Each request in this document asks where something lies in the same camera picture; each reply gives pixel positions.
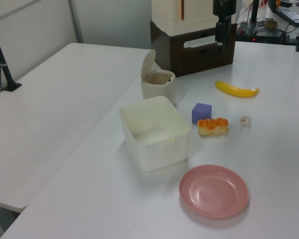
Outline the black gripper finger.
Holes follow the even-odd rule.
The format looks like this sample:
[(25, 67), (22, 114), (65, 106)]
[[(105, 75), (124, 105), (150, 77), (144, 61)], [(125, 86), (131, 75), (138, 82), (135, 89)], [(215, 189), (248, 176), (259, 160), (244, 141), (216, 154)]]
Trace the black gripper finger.
[(224, 37), (223, 37), (223, 42), (222, 42), (223, 52), (225, 51), (225, 45), (227, 44), (228, 39), (229, 39), (230, 28), (231, 28), (231, 16), (229, 15), (229, 16), (225, 17), (225, 20), (224, 20)]
[(224, 35), (225, 35), (225, 23), (217, 22), (216, 23), (216, 32), (215, 32), (215, 41), (218, 46), (223, 46)]

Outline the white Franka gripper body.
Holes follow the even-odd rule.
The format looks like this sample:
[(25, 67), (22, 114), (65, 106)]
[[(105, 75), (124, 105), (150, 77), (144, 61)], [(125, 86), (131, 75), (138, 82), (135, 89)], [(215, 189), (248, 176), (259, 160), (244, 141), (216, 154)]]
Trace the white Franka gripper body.
[(215, 16), (230, 16), (236, 13), (236, 0), (213, 0), (213, 14)]

